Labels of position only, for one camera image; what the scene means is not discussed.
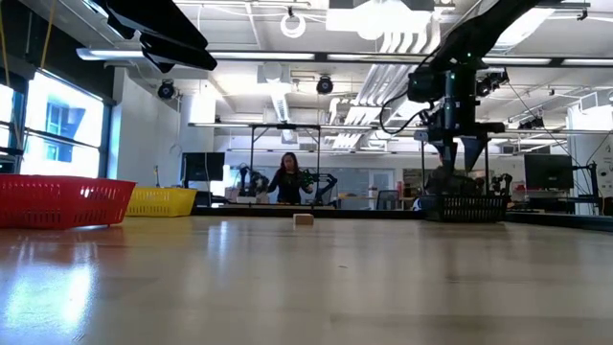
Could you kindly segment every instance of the black basket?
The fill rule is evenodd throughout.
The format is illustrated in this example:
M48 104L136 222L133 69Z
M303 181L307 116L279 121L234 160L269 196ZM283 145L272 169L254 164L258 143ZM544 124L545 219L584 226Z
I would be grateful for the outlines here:
M448 222L498 222L505 219L507 196L424 195L426 219Z

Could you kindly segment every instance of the yellow basket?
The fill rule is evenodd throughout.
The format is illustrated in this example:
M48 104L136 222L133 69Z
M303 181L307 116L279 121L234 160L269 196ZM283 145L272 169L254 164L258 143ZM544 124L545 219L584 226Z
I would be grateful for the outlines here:
M136 187L127 205L126 216L189 216L196 192L193 189Z

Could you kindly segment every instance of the woman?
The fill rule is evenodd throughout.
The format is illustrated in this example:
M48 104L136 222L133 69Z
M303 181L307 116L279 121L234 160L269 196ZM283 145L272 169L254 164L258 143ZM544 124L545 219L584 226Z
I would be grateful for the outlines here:
M311 194L313 186L305 186L303 173L298 169L298 159L292 152L284 154L281 159L281 167L275 173L275 177L270 182L268 193L273 193L279 186L279 196L277 202L300 204L300 189Z

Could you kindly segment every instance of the ceiling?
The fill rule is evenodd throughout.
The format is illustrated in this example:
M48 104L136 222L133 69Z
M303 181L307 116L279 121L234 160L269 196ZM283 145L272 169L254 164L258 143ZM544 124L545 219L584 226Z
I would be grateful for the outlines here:
M49 0L21 0L38 14L49 16ZM56 24L64 32L73 36L87 47L138 49L137 41L124 41L113 34L105 25L103 18L89 11L81 0L57 0ZM476 0L455 0L455 11L446 12L442 19L442 31L448 30L462 14L475 4ZM613 54L613 22L593 20L591 17L611 18L613 21L613 1L591 0L590 18L584 21L574 19L546 20L534 34L512 50L517 55L573 55L583 57L609 57ZM315 19L325 20L322 15L328 8L327 0L311 1L310 10L296 12L315 15ZM356 33L326 31L324 23L308 20L306 32L299 38L289 38L280 30L281 14L284 8L263 9L253 7L257 15L251 25L245 7L199 7L181 6L182 11L209 40L211 50L270 50L270 51L326 51L326 52L377 52L381 40L362 39ZM577 11L568 12L575 15ZM262 113L272 106L270 96L259 94L255 89L256 62L221 62L212 73L175 68L175 84L184 94L197 93L202 81L212 79L224 95L225 102L218 111L224 116L233 113ZM362 87L371 69L364 64L290 64L292 79L297 81L293 92L287 95L290 108L328 109L331 96L317 96L315 85L322 74L331 75L334 81L333 96L355 95ZM160 83L165 76L142 64L138 70L131 70L131 76L152 86ZM529 107L540 104L545 106L545 123L548 127L559 127L565 123L568 103L577 99L567 95L585 94L585 89L594 86L613 87L613 69L545 69L511 68L511 84L522 97L525 104L518 101L515 92L508 86L484 99L478 108L478 117L484 120L505 121L521 114Z

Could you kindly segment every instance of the plastic basket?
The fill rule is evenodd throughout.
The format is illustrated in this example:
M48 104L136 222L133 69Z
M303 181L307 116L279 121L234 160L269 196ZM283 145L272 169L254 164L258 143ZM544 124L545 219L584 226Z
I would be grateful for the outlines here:
M189 216L196 192L193 189L136 187L127 206L127 216Z
M68 229L124 220L134 182L0 174L0 228Z
M426 219L447 222L498 222L505 219L507 196L424 195Z

